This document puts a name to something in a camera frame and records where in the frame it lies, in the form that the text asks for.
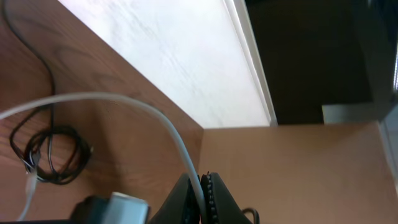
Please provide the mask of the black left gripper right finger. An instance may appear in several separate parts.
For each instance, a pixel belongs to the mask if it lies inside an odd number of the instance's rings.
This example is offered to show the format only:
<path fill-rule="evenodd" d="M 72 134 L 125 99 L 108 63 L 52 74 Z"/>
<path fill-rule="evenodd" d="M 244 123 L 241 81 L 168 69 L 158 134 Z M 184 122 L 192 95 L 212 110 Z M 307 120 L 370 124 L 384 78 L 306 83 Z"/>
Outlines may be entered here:
<path fill-rule="evenodd" d="M 201 187 L 205 196 L 208 224 L 251 224 L 227 186 L 216 172 L 203 174 Z"/>

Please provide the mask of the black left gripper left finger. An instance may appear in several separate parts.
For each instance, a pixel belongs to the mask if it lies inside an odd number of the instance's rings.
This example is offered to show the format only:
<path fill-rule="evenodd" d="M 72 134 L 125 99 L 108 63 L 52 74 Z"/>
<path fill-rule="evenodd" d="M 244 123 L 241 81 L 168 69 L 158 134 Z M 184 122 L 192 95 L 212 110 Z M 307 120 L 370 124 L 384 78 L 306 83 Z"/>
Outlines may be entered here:
<path fill-rule="evenodd" d="M 188 174 L 182 174 L 149 224 L 199 224 L 199 208 Z"/>

